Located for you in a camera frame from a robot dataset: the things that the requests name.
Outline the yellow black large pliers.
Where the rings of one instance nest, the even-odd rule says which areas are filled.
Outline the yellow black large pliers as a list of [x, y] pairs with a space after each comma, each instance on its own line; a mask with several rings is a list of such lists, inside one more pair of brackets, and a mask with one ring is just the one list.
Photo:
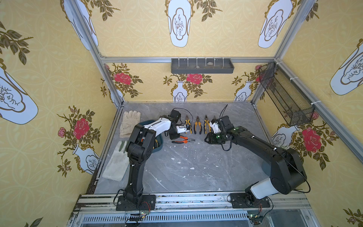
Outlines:
[[185, 117], [185, 125], [186, 125], [187, 130], [190, 132], [190, 134], [192, 134], [193, 133], [192, 124], [191, 124], [191, 120], [188, 115], [186, 115], [186, 117]]

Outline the teal plastic storage box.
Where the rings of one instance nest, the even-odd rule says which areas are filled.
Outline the teal plastic storage box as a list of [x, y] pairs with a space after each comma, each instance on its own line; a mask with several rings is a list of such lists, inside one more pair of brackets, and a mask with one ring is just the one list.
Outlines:
[[[143, 122], [140, 122], [140, 125], [148, 125], [148, 124], [151, 124], [153, 122], [155, 122], [156, 120], [147, 120], [147, 121], [143, 121]], [[159, 134], [158, 136], [156, 136], [156, 139], [155, 139], [155, 143], [154, 143], [154, 148], [153, 148], [153, 153], [156, 153], [158, 151], [160, 151], [163, 147], [163, 137], [162, 137], [162, 134]]]

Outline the yellow black combination pliers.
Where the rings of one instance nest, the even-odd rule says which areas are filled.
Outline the yellow black combination pliers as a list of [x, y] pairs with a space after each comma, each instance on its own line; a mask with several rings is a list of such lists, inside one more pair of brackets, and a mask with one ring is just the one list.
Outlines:
[[210, 126], [210, 121], [207, 115], [205, 115], [204, 117], [204, 133], [208, 134], [209, 132], [211, 132], [211, 126]]

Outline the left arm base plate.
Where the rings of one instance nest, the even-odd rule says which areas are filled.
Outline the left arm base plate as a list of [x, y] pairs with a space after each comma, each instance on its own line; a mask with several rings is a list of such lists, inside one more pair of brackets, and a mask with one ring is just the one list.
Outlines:
[[156, 195], [154, 194], [143, 194], [140, 204], [133, 204], [121, 195], [118, 197], [116, 211], [153, 211], [155, 206]]

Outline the orange black reversed pliers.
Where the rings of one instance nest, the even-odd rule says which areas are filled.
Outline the orange black reversed pliers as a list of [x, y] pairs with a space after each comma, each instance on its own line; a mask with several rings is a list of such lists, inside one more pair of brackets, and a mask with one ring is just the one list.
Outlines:
[[172, 141], [173, 144], [184, 144], [184, 143], [188, 143], [188, 142], [195, 142], [195, 139], [181, 136], [181, 137], [177, 138], [176, 140]]

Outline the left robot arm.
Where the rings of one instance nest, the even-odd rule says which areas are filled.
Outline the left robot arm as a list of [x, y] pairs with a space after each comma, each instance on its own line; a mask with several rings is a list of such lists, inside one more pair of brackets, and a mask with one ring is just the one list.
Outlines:
[[175, 119], [167, 116], [150, 124], [137, 124], [134, 127], [126, 146], [130, 172], [127, 186], [123, 191], [123, 198], [128, 203], [136, 207], [142, 203], [144, 168], [154, 150], [156, 137], [167, 131], [170, 139], [174, 140], [190, 129], [189, 125], [178, 125]]

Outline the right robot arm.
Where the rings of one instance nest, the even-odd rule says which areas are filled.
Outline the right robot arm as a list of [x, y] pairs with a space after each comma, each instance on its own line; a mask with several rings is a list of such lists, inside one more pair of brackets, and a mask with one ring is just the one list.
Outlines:
[[210, 132], [205, 138], [206, 143], [215, 145], [223, 145], [227, 141], [247, 148], [270, 166], [269, 178], [245, 190], [250, 200], [261, 200], [278, 193], [286, 195], [307, 182], [303, 164], [294, 149], [276, 147], [241, 126], [219, 133]]

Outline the yellow long-nose pliers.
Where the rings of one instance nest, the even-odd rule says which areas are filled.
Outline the yellow long-nose pliers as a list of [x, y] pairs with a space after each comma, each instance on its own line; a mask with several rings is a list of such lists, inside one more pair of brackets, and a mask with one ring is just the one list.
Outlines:
[[196, 117], [196, 122], [194, 125], [194, 133], [202, 134], [202, 127], [201, 127], [201, 121], [200, 121], [199, 116]]

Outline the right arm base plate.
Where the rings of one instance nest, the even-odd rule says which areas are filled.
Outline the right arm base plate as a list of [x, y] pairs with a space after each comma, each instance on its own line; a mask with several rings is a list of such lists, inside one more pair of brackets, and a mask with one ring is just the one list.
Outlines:
[[232, 193], [230, 196], [230, 202], [234, 209], [237, 208], [270, 208], [271, 205], [267, 197], [263, 199], [257, 199], [251, 193]]

